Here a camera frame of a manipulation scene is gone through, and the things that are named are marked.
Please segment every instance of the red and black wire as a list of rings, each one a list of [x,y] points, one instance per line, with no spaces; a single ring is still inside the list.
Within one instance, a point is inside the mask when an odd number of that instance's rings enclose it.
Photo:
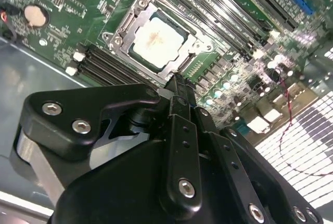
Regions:
[[[10,22],[10,20],[8,20],[8,16],[7,13],[3,10],[0,12],[0,18],[1,21],[7,26],[7,28],[11,31],[11,41],[10,43],[15,43],[17,40],[17,33],[15,31],[14,26],[12,25],[12,23]]]
[[[302,173],[304,175],[308,175],[308,176],[317,176],[317,177],[324,177],[324,176],[328,176],[328,175],[333,175],[333,171],[330,172],[330,173],[320,173],[320,174],[316,174],[317,172],[315,173],[307,173],[305,171],[302,171],[302,170],[298,170],[297,168],[294,168],[292,166],[292,164],[288,163],[286,161],[286,159],[284,158],[284,155],[282,154],[282,143],[283,143],[283,140],[284,140],[284,137],[285,135],[287,134],[287,132],[289,131],[289,129],[293,126],[293,115],[292,115],[292,108],[291,108],[291,101],[290,101],[290,94],[289,94],[289,90],[288,90],[288,87],[284,81],[284,79],[282,78],[282,76],[280,77],[280,84],[281,86],[283,87],[284,91],[285,91],[285,98],[287,99],[288,101],[288,112],[289,112],[289,124],[288,126],[286,127],[286,129],[283,131],[280,139],[279,139],[279,151],[280,151],[280,156],[281,158],[284,160],[284,162],[287,164],[288,167],[290,167],[293,171],[296,171],[298,173]]]

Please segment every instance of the screw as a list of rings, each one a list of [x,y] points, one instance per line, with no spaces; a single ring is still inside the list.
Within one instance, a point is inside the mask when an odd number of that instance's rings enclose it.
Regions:
[[[300,209],[298,209],[297,207],[293,207],[293,211],[295,212],[297,218],[299,218],[303,222],[306,222],[306,217]]]
[[[202,108],[200,111],[201,111],[201,113],[202,113],[204,116],[208,116],[208,112],[207,112],[207,110],[205,110],[205,109]]]
[[[179,191],[187,198],[193,198],[196,191],[194,190],[193,185],[187,180],[179,181]]]
[[[76,120],[73,122],[72,128],[76,133],[79,134],[88,134],[92,129],[90,124],[85,120]]]
[[[187,104],[186,101],[184,99],[182,99],[181,97],[178,97],[178,101],[180,104],[182,104],[184,106],[186,106],[186,104]]]
[[[120,45],[121,43],[122,43],[122,39],[121,39],[121,37],[119,37],[119,36],[117,36],[115,39],[114,39],[114,43],[116,44],[116,45]]]
[[[311,217],[311,219],[314,220],[314,222],[319,222],[318,218],[314,215],[314,213],[310,210],[310,209],[306,209],[306,212],[308,213],[308,215]]]
[[[230,132],[230,134],[233,135],[234,137],[237,136],[237,133],[235,132],[235,130],[233,130],[233,129],[229,129],[229,132]]]
[[[265,218],[261,210],[254,204],[249,205],[250,214],[258,223],[264,223]]]
[[[152,97],[155,97],[156,96],[156,93],[154,90],[152,89],[146,89],[146,93]]]
[[[42,110],[45,114],[50,116],[57,116],[62,112],[62,108],[56,103],[45,103],[42,106]]]
[[[138,5],[141,8],[146,8],[148,5],[147,0],[139,0]]]

